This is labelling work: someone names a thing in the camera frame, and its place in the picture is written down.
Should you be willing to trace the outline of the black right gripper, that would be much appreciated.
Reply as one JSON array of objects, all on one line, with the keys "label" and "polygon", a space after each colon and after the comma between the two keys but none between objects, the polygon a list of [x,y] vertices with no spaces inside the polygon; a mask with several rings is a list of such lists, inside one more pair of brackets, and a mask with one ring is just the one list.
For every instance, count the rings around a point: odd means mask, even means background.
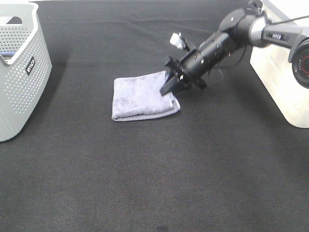
[{"label": "black right gripper", "polygon": [[205,89],[207,84],[201,78],[206,72],[206,64],[201,53],[194,49],[186,54],[180,60],[169,56],[166,67],[170,68],[167,74],[167,80],[160,89],[161,96],[170,92],[174,95],[191,89],[194,84],[200,89]]}]

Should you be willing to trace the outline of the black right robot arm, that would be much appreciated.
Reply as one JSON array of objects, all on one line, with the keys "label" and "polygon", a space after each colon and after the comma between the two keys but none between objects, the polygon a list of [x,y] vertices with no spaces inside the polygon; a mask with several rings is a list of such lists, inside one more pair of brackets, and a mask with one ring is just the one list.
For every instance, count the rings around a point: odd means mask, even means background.
[{"label": "black right robot arm", "polygon": [[205,73],[227,56],[248,45],[264,48],[270,44],[290,50],[288,62],[292,65],[296,81],[309,87],[309,28],[293,24],[290,20],[272,22],[265,11],[255,9],[248,14],[244,9],[230,12],[220,23],[219,29],[198,47],[189,47],[189,42],[180,34],[173,33],[170,43],[187,51],[181,59],[169,58],[167,80],[160,89],[162,96],[186,90],[191,85],[204,89]]}]

